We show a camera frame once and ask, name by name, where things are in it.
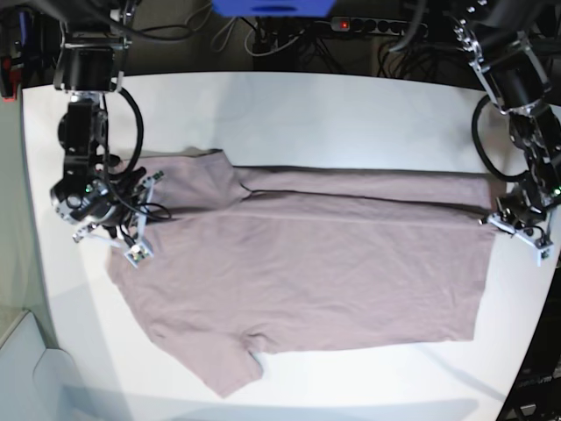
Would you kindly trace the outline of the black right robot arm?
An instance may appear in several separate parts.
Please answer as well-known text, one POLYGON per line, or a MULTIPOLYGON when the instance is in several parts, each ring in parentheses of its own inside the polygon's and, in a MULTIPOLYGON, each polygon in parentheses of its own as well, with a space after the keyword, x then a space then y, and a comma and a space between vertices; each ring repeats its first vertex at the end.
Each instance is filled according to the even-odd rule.
POLYGON ((123 61, 133 36, 136 1, 37 1, 41 11, 60 23, 60 55, 53 86, 70 95, 58 125, 64 151, 62 177, 51 188, 56 214, 75 226, 74 242, 94 238, 103 228, 106 241, 122 251, 134 267, 153 257, 146 238, 151 222, 166 222, 170 211, 153 201, 164 174, 138 165, 144 143, 144 120, 123 88, 123 61), (131 107, 137 134, 128 162, 111 153, 106 96, 119 94, 131 107))

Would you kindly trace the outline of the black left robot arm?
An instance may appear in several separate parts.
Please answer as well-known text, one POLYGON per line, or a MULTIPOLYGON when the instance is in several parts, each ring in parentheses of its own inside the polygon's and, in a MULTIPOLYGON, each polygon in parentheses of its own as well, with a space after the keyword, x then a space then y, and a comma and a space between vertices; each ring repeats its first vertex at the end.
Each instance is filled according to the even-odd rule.
POLYGON ((472 117, 472 141, 487 170, 513 188, 481 219, 532 247, 542 263, 554 252, 550 238, 560 205, 560 122, 546 101, 550 79, 529 32, 546 1, 451 1, 451 27, 486 92, 472 117), (508 118, 509 137, 527 168, 505 175, 490 161, 479 136, 479 114, 492 104, 508 118))

